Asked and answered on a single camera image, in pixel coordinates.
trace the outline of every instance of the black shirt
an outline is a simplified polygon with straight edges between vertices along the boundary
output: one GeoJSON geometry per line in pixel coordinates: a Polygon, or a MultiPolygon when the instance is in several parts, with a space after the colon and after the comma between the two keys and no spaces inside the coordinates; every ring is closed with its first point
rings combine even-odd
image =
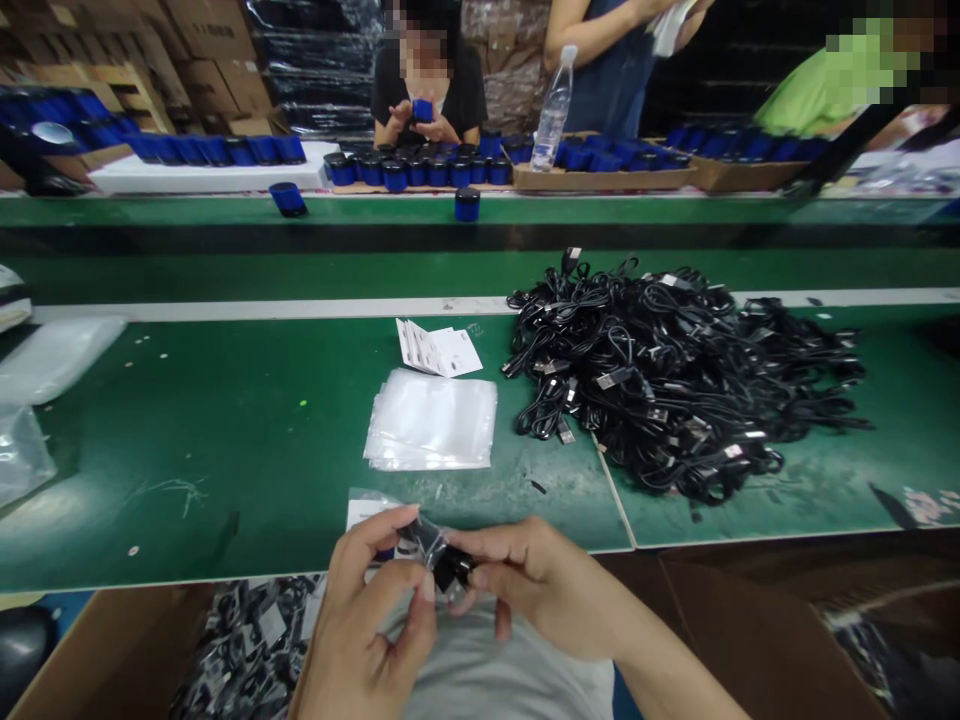
{"type": "MultiPolygon", "coordinates": [[[[386,126],[390,121],[390,107],[396,107],[404,100],[410,100],[410,94],[406,81],[400,77],[400,48],[396,42],[390,42],[377,53],[370,112],[381,125],[386,126]]],[[[457,47],[453,77],[450,78],[450,88],[443,100],[442,114],[461,140],[467,130],[478,127],[487,119],[480,56],[465,42],[460,42],[457,47]]],[[[423,142],[422,135],[410,130],[409,122],[397,138],[397,145],[420,145],[423,142]]]]}

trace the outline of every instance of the person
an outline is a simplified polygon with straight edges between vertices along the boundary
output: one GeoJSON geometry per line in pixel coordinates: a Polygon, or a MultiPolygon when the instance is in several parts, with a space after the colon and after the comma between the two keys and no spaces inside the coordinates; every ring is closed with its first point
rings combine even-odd
{"type": "MultiPolygon", "coordinates": [[[[573,96],[565,132],[595,130],[635,138],[647,82],[656,58],[647,23],[682,0],[553,0],[543,59],[548,73],[565,45],[577,46],[573,96]]],[[[675,45],[693,38],[713,0],[698,0],[687,13],[675,45]]]]}
{"type": "Polygon", "coordinates": [[[374,69],[374,145],[478,144],[487,119],[483,70],[477,51],[460,41],[458,0],[381,0],[381,6],[394,37],[374,69]],[[418,98],[433,103],[433,122],[415,122],[418,98]]]}
{"type": "MultiPolygon", "coordinates": [[[[804,60],[754,116],[775,135],[835,138],[870,104],[908,82],[921,68],[921,53],[933,50],[935,27],[924,18],[864,18],[855,32],[834,36],[804,60]]],[[[867,143],[867,150],[895,148],[914,133],[936,125],[946,105],[913,105],[867,143]]]]}
{"type": "Polygon", "coordinates": [[[609,719],[613,663],[647,720],[747,718],[653,612],[539,518],[449,535],[483,559],[453,611],[436,608],[417,562],[365,582],[417,513],[387,510],[337,543],[291,719],[609,719]]]}

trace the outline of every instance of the plastic water bottle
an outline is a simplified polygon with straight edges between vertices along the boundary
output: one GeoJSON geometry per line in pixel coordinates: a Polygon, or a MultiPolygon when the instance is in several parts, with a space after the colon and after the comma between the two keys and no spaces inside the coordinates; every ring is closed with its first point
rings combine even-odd
{"type": "Polygon", "coordinates": [[[550,89],[540,111],[540,127],[537,128],[537,144],[533,148],[530,169],[550,172],[557,157],[557,148],[563,135],[563,126],[570,111],[573,95],[573,61],[577,59],[577,46],[564,45],[560,52],[560,67],[553,74],[550,89]]]}

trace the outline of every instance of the bottle cap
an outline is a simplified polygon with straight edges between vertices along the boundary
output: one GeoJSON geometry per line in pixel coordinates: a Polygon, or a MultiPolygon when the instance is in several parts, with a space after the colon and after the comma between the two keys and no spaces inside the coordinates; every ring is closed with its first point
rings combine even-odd
{"type": "Polygon", "coordinates": [[[564,45],[563,50],[560,51],[560,64],[573,65],[573,61],[576,59],[577,59],[577,46],[564,45]]]}

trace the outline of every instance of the clear plastic bag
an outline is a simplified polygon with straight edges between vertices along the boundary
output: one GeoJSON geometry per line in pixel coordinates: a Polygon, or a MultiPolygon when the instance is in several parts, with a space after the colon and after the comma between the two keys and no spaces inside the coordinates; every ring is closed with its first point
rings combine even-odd
{"type": "Polygon", "coordinates": [[[494,383],[394,370],[374,398],[363,456],[388,471],[490,467],[496,411],[494,383]]]}
{"type": "Polygon", "coordinates": [[[126,318],[53,320],[0,362],[0,402],[42,405],[59,397],[113,344],[126,318]]]}
{"type": "MultiPolygon", "coordinates": [[[[399,507],[404,503],[377,490],[350,488],[347,508],[347,529],[377,513],[399,507]]],[[[397,554],[423,563],[433,573],[438,595],[457,605],[466,595],[470,573],[476,567],[474,559],[450,545],[446,528],[436,525],[422,514],[406,527],[397,530],[400,544],[397,554]]]]}
{"type": "Polygon", "coordinates": [[[57,474],[33,409],[0,403],[0,507],[57,474]]]}

